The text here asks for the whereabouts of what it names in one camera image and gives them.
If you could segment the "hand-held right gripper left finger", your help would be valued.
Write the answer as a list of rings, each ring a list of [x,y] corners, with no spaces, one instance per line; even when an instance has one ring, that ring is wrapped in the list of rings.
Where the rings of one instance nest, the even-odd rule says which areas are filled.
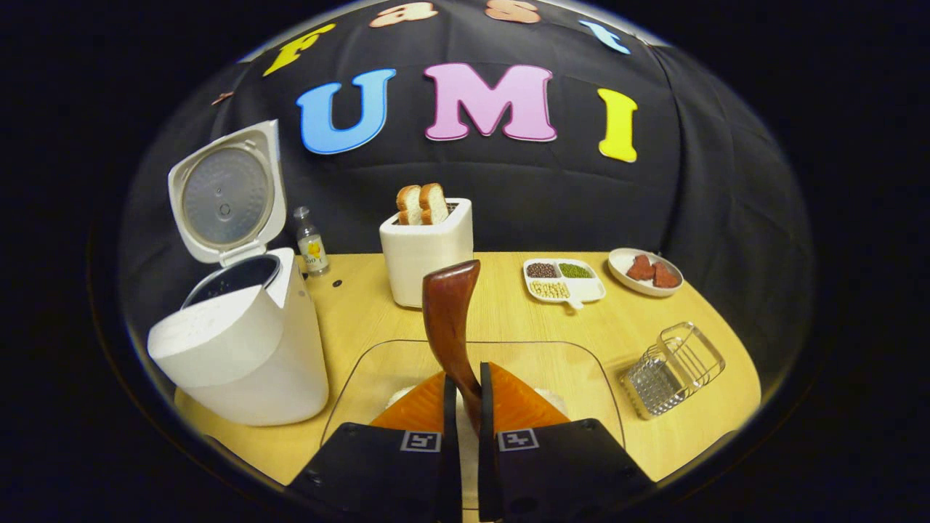
[[[459,522],[456,388],[442,372],[371,423],[343,423],[288,485],[315,522]]]

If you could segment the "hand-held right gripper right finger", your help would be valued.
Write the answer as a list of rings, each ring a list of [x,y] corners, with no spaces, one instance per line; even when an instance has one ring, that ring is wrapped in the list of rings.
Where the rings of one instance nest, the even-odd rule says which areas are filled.
[[[499,392],[482,362],[479,520],[617,522],[655,483],[597,419],[541,428],[493,427]]]

